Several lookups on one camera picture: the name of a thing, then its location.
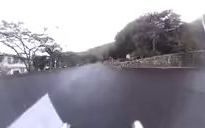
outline road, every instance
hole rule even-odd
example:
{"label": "road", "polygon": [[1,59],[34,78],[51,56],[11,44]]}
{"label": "road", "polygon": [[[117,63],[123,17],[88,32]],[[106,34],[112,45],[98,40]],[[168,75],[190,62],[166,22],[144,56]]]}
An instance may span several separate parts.
{"label": "road", "polygon": [[100,63],[0,78],[0,128],[40,97],[73,128],[205,128],[205,69],[118,69]]}

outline sky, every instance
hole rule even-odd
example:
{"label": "sky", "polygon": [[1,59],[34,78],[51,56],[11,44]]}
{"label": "sky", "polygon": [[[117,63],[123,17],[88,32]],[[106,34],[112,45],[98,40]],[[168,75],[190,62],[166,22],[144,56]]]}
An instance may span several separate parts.
{"label": "sky", "polygon": [[[0,20],[22,21],[48,33],[64,51],[81,52],[114,41],[140,15],[173,9],[191,22],[205,13],[205,0],[0,0]],[[0,45],[1,52],[10,52]]]}

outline tree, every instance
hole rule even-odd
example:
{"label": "tree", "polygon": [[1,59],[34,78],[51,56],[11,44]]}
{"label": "tree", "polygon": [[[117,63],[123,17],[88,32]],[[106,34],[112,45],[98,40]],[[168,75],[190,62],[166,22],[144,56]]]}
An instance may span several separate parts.
{"label": "tree", "polygon": [[122,57],[135,52],[138,56],[153,56],[184,51],[180,16],[172,10],[147,13],[130,22],[115,37]]}
{"label": "tree", "polygon": [[48,56],[35,56],[33,58],[33,66],[35,70],[44,70],[46,65],[49,64]]}
{"label": "tree", "polygon": [[43,52],[47,52],[50,56],[50,68],[59,67],[61,51],[61,46],[56,43],[44,46]]}
{"label": "tree", "polygon": [[24,27],[22,22],[0,21],[0,42],[11,48],[18,58],[25,64],[27,71],[31,71],[32,60],[36,52],[54,39],[45,32],[33,33]]}

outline stone wall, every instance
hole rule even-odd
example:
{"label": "stone wall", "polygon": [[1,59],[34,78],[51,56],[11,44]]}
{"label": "stone wall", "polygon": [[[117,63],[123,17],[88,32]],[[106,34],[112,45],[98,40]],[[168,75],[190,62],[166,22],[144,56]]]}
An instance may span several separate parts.
{"label": "stone wall", "polygon": [[114,66],[141,68],[141,67],[205,67],[205,50],[188,53],[167,54],[133,61],[108,62]]}

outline house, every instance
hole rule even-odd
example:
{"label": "house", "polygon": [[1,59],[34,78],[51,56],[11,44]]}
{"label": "house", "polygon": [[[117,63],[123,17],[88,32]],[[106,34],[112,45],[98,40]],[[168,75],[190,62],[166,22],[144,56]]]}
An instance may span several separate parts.
{"label": "house", "polygon": [[19,57],[0,53],[0,74],[11,75],[25,72],[27,72],[25,64]]}

